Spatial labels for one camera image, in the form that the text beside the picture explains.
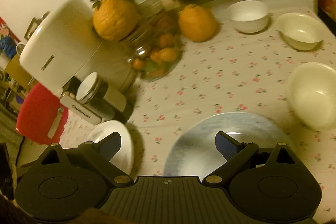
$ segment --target glass jar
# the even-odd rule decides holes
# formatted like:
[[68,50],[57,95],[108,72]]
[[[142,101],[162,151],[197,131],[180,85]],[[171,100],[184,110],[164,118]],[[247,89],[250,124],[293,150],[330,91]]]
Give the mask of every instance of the glass jar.
[[133,112],[132,104],[98,73],[90,73],[78,87],[76,100],[105,120],[126,123]]
[[154,81],[171,72],[181,59],[177,15],[166,11],[161,0],[135,1],[143,20],[121,43],[141,78]]

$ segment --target red chair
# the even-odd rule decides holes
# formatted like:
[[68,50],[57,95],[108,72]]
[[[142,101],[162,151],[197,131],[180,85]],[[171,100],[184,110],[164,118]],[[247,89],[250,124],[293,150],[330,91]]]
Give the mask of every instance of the red chair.
[[[62,116],[56,119],[58,110],[63,108]],[[21,135],[38,144],[58,143],[68,119],[68,109],[61,105],[59,99],[40,83],[31,89],[24,100],[16,121],[16,130]],[[48,137],[49,131],[54,131],[54,121],[59,124],[53,136]]]

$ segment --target table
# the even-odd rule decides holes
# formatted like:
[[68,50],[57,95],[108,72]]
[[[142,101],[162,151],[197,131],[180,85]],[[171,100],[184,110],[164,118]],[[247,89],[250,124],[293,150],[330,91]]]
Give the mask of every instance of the table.
[[[305,8],[275,10],[271,17],[285,12],[316,17]],[[130,96],[136,96],[136,102],[127,127],[137,153],[131,175],[162,175],[174,142],[199,121],[223,112],[252,112],[270,117],[290,136],[292,149],[320,183],[323,196],[315,220],[335,217],[336,129],[316,132],[302,125],[288,108],[285,89],[288,75],[302,63],[321,62],[336,69],[334,35],[325,28],[318,51],[299,52],[280,39],[274,24],[247,35],[225,21],[213,39],[184,39],[184,46],[182,60],[168,76],[133,85]],[[60,143],[77,147],[92,129],[70,111]]]

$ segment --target metal screw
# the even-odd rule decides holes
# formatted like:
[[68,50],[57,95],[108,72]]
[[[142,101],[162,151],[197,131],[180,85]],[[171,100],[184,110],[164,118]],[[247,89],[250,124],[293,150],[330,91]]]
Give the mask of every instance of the metal screw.
[[115,181],[116,183],[120,183],[120,184],[127,183],[127,182],[129,182],[130,180],[131,180],[131,179],[130,179],[130,177],[128,177],[128,176],[117,176],[117,177],[114,178],[114,181]]
[[220,176],[208,176],[205,180],[209,183],[219,183],[222,181],[222,178]]

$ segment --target floor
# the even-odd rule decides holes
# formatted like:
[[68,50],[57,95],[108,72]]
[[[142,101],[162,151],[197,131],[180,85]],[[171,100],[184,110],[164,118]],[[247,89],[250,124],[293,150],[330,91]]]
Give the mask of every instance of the floor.
[[17,160],[17,167],[37,160],[47,147],[46,144],[40,145],[32,140],[25,139]]
[[9,165],[13,166],[23,137],[15,130],[16,121],[11,113],[0,104],[0,143],[4,142],[9,153]]

